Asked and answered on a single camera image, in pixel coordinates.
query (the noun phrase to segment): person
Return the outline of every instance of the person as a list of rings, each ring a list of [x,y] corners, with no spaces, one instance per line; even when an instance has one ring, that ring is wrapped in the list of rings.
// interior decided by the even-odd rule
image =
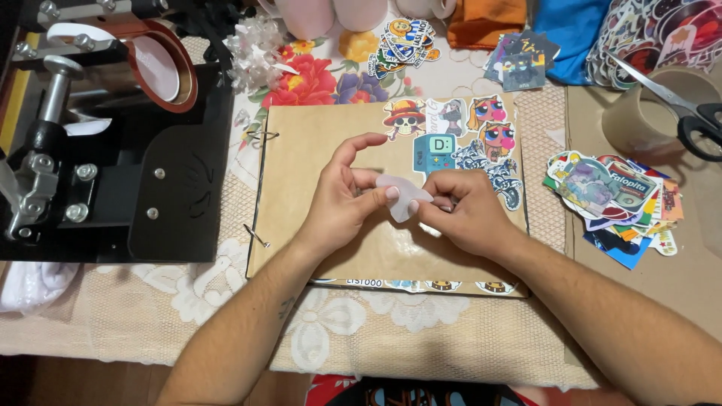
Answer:
[[[251,393],[313,270],[349,243],[370,213],[399,197],[393,186],[375,187],[378,173],[351,168],[357,151],[387,139],[367,133],[338,147],[321,171],[303,225],[190,339],[157,405],[235,405]],[[435,171],[423,189],[434,202],[414,200],[409,211],[459,248],[519,276],[629,398],[652,406],[722,403],[720,342],[674,311],[530,238],[509,221],[483,170]],[[458,199],[455,206],[450,196]],[[478,230],[497,235],[489,239]],[[498,240],[513,249],[497,249]],[[446,404],[453,405],[452,398]],[[466,398],[456,404],[486,405]]]

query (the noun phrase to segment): orange fabric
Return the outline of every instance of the orange fabric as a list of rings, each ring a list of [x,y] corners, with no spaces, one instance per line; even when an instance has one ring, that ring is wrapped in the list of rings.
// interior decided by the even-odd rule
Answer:
[[[526,0],[457,0],[448,28],[451,48],[494,49],[499,35],[519,33]]]

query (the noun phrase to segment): kraft paper binder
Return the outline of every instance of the kraft paper binder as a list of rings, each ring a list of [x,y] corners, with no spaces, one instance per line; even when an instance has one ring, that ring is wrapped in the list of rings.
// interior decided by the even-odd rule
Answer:
[[[454,108],[461,111],[461,118],[458,114],[455,118],[444,115]],[[360,151],[353,166],[403,176],[421,187],[425,174],[415,171],[421,168],[421,163],[414,163],[417,158],[422,158],[419,148],[434,148],[436,145],[438,150],[427,152],[441,152],[424,155],[425,168],[443,168],[440,166],[442,163],[447,164],[446,168],[454,168],[458,164],[449,159],[449,155],[469,145],[483,145],[484,150],[477,150],[482,155],[492,150],[502,151],[503,154],[500,148],[484,144],[484,134],[479,137],[480,130],[483,133],[485,129],[493,129],[494,123],[488,126],[489,121],[477,120],[477,111],[479,114],[486,112],[489,117],[493,112],[496,122],[503,122],[506,129],[514,129],[515,106],[507,95],[270,107],[266,133],[257,135],[262,139],[261,169],[256,216],[251,228],[258,239],[253,238],[251,242],[247,277],[253,277],[301,226],[316,189],[318,174],[343,140],[367,131],[390,134],[395,138],[393,142]],[[409,124],[415,124],[410,126],[412,133],[404,136],[409,131]],[[425,131],[434,134],[440,129],[455,134],[434,139],[423,137]],[[513,163],[515,168],[512,168],[510,176],[501,176],[496,180],[500,185],[517,186],[520,196],[518,209],[507,213],[514,224],[528,230],[523,186],[519,187],[520,181],[523,181],[521,139],[507,132],[504,137],[514,137],[516,145],[508,156],[495,159],[501,164],[510,158],[507,164],[511,168]],[[504,193],[500,193],[502,205],[505,198]],[[489,238],[495,237],[494,230],[478,232]],[[499,249],[504,248],[504,241],[499,241]],[[436,230],[419,224],[416,217],[401,224],[394,222],[388,209],[380,209],[369,216],[356,239],[321,263],[312,283],[402,289],[410,293],[529,296],[526,286],[499,265],[462,251]]]

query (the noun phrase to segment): finger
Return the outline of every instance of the finger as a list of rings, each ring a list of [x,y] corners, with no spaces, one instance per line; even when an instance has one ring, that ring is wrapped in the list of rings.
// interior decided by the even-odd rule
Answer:
[[[354,203],[359,207],[362,216],[366,218],[379,207],[384,207],[386,203],[398,198],[399,188],[396,186],[383,186],[355,198]]]
[[[354,176],[356,187],[361,190],[372,189],[376,187],[376,178],[380,175],[373,169],[351,168],[351,174]]]
[[[334,151],[334,156],[331,157],[331,163],[351,166],[356,159],[356,152],[365,150],[366,147],[381,145],[386,142],[387,139],[387,135],[375,132],[367,132],[366,134],[346,139],[336,148],[336,151]]]
[[[434,196],[432,204],[445,212],[451,213],[453,210],[454,203],[449,199],[448,196]]]
[[[433,171],[422,189],[431,196],[451,194],[463,198],[472,190],[489,183],[489,177],[481,169],[442,169]]]
[[[449,213],[423,200],[412,200],[409,209],[412,212],[416,209],[416,214],[419,216],[421,223],[439,230],[442,234],[447,233],[450,227],[449,220],[452,218]]]

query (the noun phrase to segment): blue fabric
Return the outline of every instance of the blue fabric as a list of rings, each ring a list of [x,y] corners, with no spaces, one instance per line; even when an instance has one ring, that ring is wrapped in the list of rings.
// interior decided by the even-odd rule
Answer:
[[[540,0],[534,32],[562,47],[547,76],[567,85],[589,85],[584,58],[596,42],[611,0]]]

